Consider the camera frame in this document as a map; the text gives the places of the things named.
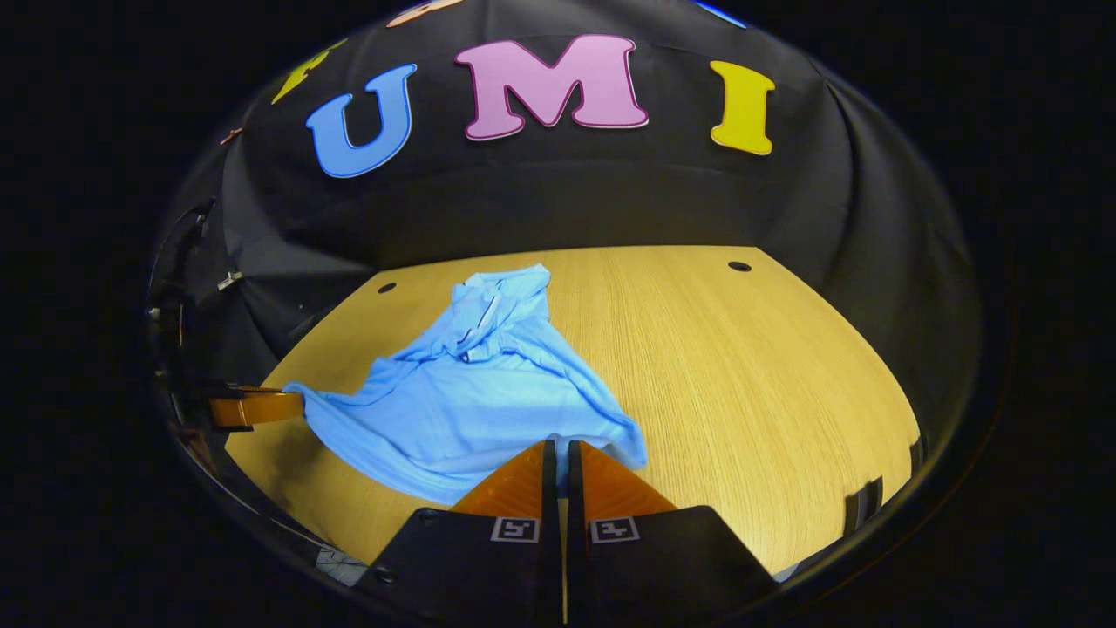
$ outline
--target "wooden table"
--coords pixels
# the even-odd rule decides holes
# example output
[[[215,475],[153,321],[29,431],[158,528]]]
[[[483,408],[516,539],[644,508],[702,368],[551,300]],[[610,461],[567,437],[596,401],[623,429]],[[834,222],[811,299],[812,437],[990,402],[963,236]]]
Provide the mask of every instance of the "wooden table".
[[[734,270],[729,261],[751,265]],[[542,262],[551,322],[643,428],[637,472],[680,508],[709,504],[771,572],[838,539],[844,499],[910,479],[918,427],[867,342],[756,248],[549,250],[386,270],[353,292],[264,383],[356,393],[473,272]],[[388,282],[396,287],[377,290]],[[371,563],[417,508],[325,448],[306,422],[233,434],[238,465],[323,539]]]

